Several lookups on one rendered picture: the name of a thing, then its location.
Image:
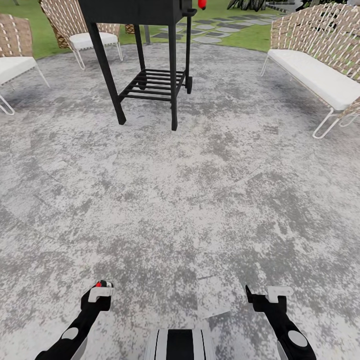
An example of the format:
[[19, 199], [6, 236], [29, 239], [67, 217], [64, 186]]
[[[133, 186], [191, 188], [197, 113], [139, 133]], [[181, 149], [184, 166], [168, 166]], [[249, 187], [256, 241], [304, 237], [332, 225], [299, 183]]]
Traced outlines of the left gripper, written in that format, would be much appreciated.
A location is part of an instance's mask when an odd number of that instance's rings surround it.
[[81, 298], [81, 312], [88, 312], [96, 319], [100, 311], [108, 311], [111, 307], [110, 296], [100, 296], [96, 302], [89, 302], [89, 294], [84, 294]]

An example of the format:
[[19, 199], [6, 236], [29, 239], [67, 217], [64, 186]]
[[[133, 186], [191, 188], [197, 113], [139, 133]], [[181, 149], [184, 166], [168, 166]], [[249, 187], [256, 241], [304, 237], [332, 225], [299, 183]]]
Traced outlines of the robot trunk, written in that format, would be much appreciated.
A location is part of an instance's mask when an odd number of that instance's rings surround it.
[[216, 360], [208, 329], [152, 329], [144, 360]]

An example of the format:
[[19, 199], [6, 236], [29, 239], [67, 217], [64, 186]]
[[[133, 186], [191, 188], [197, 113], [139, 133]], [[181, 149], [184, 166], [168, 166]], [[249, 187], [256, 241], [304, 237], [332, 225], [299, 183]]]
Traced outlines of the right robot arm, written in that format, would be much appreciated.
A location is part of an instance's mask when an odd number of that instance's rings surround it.
[[267, 294], [252, 294], [245, 287], [247, 299], [256, 312], [264, 312], [277, 336], [280, 360], [317, 360], [308, 339], [300, 332], [287, 314], [287, 296], [294, 291], [290, 286], [266, 285]]

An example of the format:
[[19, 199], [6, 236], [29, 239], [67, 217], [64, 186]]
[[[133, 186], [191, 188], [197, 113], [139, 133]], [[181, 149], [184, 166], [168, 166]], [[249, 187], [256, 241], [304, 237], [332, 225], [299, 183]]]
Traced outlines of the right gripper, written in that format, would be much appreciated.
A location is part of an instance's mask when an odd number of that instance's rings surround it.
[[264, 312], [267, 319], [270, 321], [275, 314], [287, 314], [287, 298], [285, 296], [278, 296], [278, 303], [271, 303], [261, 294], [252, 294], [248, 286], [245, 287], [247, 299], [256, 312]]

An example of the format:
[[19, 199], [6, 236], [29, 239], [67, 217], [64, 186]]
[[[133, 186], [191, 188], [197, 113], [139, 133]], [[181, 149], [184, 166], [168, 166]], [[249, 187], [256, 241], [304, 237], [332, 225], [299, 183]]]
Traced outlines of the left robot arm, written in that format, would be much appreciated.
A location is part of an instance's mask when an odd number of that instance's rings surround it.
[[47, 351], [41, 351], [35, 360], [80, 360], [88, 342], [88, 333], [100, 311], [111, 307], [112, 287], [92, 287], [81, 298], [81, 313], [64, 331], [60, 339]]

